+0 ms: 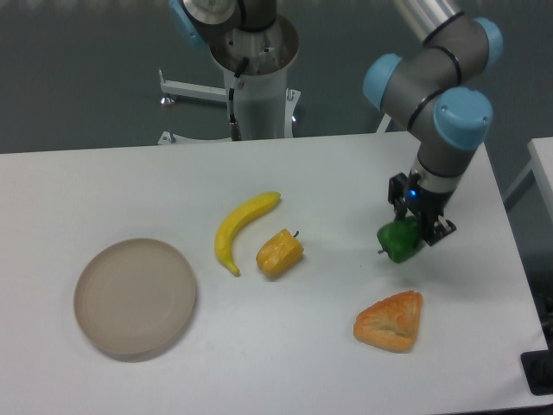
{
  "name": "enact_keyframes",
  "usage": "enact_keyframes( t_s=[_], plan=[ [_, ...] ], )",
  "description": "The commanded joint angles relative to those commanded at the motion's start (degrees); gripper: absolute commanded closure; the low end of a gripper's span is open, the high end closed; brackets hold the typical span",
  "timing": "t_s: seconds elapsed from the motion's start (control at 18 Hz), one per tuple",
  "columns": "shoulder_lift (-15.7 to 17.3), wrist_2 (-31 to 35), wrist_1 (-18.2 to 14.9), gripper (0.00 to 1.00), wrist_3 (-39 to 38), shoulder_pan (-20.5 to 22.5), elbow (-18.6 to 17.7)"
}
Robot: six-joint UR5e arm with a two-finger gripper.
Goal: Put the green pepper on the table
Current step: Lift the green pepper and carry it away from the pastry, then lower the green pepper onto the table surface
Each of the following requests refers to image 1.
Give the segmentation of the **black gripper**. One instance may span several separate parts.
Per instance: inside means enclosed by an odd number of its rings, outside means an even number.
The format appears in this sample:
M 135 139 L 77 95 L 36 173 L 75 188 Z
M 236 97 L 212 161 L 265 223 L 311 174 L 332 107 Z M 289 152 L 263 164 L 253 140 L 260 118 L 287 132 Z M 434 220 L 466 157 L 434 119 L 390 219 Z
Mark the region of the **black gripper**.
M 453 177 L 412 170 L 408 177 L 398 173 L 389 180 L 388 202 L 396 216 L 405 216 L 407 207 L 413 214 L 420 215 L 421 238 L 428 246 L 433 246 L 456 231 L 456 225 L 444 217 L 444 208 L 453 193 Z

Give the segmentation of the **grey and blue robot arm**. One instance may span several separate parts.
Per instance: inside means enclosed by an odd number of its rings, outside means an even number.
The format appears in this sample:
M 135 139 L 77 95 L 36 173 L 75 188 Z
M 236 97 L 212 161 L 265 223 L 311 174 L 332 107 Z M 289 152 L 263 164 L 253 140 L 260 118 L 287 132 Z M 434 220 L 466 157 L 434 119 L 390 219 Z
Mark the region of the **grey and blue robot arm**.
M 181 35 L 208 47 L 224 74 L 223 100 L 234 141 L 287 137 L 287 72 L 299 48 L 295 27 L 273 1 L 172 1 Z M 422 43 L 413 58 L 379 57 L 363 80 L 365 98 L 419 143 L 408 174 L 390 179 L 397 219 L 412 214 L 421 239 L 434 245 L 454 224 L 444 209 L 485 141 L 493 108 L 466 82 L 503 50 L 499 28 L 470 19 L 453 1 L 397 1 L 395 8 Z

